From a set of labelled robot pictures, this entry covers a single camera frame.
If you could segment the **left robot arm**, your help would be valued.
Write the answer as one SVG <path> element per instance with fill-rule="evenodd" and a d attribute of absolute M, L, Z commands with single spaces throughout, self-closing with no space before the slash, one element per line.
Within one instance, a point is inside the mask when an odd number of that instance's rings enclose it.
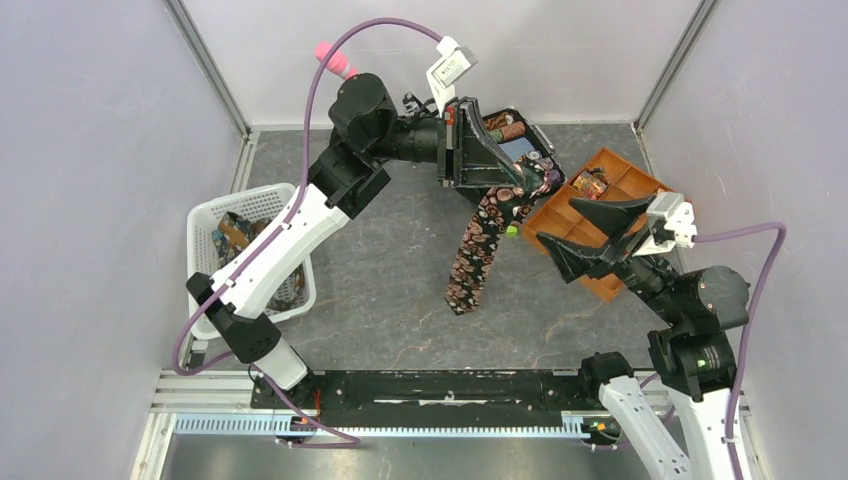
<path fill-rule="evenodd" d="M 340 87 L 329 116 L 329 142 L 294 198 L 235 259 L 186 283 L 206 317 L 243 364 L 263 373 L 290 407 L 306 405 L 314 381 L 265 308 L 279 285 L 331 235 L 354 220 L 388 185 L 390 161 L 432 163 L 446 186 L 479 196 L 449 276 L 446 300 L 456 314 L 478 308 L 499 240 L 540 199 L 562 185 L 544 150 L 512 157 L 503 144 L 525 136 L 519 122 L 487 129 L 472 97 L 452 98 L 440 113 L 400 114 L 375 74 Z"/>

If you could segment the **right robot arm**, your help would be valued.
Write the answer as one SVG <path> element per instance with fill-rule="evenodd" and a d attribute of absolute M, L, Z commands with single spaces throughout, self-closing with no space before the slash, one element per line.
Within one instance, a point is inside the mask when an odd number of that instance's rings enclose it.
<path fill-rule="evenodd" d="M 571 200 L 606 237 L 599 247 L 538 233 L 561 277 L 617 277 L 664 323 L 648 334 L 655 373 L 678 413 L 684 442 L 654 414 L 633 368 L 618 352 L 583 360 L 577 392 L 617 421 L 654 479 L 747 479 L 738 443 L 738 367 L 727 331 L 749 320 L 749 285 L 736 271 L 712 266 L 686 273 L 666 259 L 689 248 L 697 232 L 685 197 L 664 192 L 629 201 Z"/>

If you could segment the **white plastic basket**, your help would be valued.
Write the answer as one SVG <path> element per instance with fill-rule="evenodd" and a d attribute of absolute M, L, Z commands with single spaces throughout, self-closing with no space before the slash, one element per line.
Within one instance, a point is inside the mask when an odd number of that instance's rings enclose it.
<path fill-rule="evenodd" d="M 187 274 L 214 274 L 224 266 L 213 239 L 223 216 L 232 212 L 255 223 L 272 219 L 294 197 L 296 187 L 277 183 L 217 197 L 194 207 L 187 217 Z M 314 306 L 317 289 L 310 256 L 279 285 L 265 313 L 273 323 L 302 316 Z"/>

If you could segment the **black floral tie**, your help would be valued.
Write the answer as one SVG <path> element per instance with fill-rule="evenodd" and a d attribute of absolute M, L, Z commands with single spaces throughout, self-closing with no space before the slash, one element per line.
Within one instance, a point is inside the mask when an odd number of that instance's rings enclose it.
<path fill-rule="evenodd" d="M 445 292 L 446 304 L 456 315 L 480 307 L 498 244 L 508 228 L 520 226 L 538 201 L 564 184 L 564 174 L 551 156 L 527 153 L 514 166 L 525 184 L 487 190 L 464 231 Z"/>

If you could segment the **orange compartment tray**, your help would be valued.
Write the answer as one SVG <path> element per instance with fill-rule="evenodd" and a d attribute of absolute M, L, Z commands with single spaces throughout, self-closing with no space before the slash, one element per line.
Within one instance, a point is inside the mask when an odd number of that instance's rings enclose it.
<path fill-rule="evenodd" d="M 627 205 L 671 190 L 604 147 L 530 214 L 523 224 L 522 236 L 544 255 L 548 250 L 537 238 L 540 233 L 600 248 L 609 239 L 609 222 L 600 218 L 602 214 L 617 219 L 626 212 Z"/>

